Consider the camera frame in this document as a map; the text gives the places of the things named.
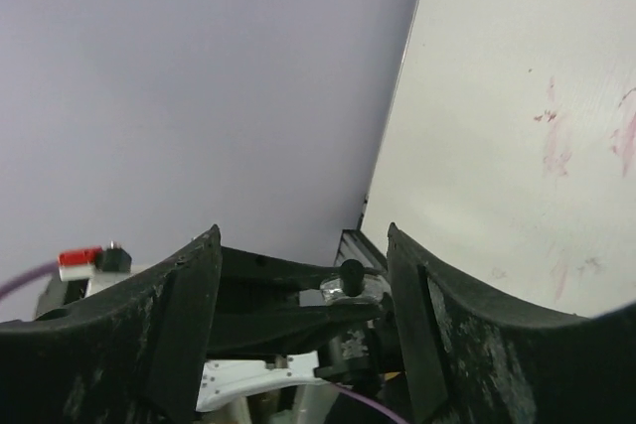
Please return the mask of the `glitter nail polish bottle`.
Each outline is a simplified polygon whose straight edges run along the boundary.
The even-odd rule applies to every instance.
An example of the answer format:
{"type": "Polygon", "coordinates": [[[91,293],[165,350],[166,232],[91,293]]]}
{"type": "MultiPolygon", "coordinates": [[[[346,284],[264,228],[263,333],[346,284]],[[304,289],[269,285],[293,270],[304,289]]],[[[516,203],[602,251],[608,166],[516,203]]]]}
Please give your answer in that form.
{"type": "Polygon", "coordinates": [[[391,287],[382,276],[366,274],[362,280],[345,281],[341,277],[323,281],[319,288],[327,305],[339,303],[377,303],[391,294],[391,287]]]}

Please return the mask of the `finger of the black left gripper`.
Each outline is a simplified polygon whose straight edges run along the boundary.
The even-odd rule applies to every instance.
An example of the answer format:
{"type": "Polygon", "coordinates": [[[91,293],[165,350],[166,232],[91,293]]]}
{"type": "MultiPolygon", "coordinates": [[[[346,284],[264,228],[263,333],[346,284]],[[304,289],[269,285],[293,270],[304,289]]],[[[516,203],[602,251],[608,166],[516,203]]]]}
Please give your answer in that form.
{"type": "MultiPolygon", "coordinates": [[[[320,292],[320,284],[323,281],[339,277],[340,266],[321,267],[227,246],[222,247],[222,254],[223,280],[240,285],[258,286],[271,292],[320,292]]],[[[365,267],[365,273],[383,277],[379,271],[372,268],[365,267]]]]}
{"type": "Polygon", "coordinates": [[[347,330],[378,318],[374,304],[339,304],[265,311],[216,313],[209,357],[303,354],[318,350],[347,330]]]}

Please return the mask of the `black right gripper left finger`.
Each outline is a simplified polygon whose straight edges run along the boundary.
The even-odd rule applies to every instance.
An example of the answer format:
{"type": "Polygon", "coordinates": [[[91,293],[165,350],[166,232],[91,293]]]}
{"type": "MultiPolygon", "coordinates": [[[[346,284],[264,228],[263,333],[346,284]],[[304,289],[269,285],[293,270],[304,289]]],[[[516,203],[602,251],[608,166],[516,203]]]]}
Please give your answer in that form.
{"type": "Polygon", "coordinates": [[[131,278],[2,324],[2,422],[191,422],[221,269],[212,226],[131,278]]]}

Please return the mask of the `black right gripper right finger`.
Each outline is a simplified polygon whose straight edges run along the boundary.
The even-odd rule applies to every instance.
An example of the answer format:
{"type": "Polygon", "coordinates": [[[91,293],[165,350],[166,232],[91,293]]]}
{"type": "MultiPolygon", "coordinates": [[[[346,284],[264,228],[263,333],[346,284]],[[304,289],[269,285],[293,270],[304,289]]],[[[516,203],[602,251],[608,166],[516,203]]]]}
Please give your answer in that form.
{"type": "Polygon", "coordinates": [[[396,226],[387,264],[418,423],[631,423],[635,309],[595,318],[502,292],[396,226]]]}

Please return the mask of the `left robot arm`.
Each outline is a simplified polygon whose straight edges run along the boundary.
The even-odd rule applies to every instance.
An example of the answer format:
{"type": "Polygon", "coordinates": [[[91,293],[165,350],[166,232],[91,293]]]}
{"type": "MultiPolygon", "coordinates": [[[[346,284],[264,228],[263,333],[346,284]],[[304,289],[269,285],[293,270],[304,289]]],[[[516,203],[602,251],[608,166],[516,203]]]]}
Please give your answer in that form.
{"type": "Polygon", "coordinates": [[[379,385],[403,369],[387,266],[344,246],[333,267],[225,247],[196,410],[303,385],[379,385]]]}

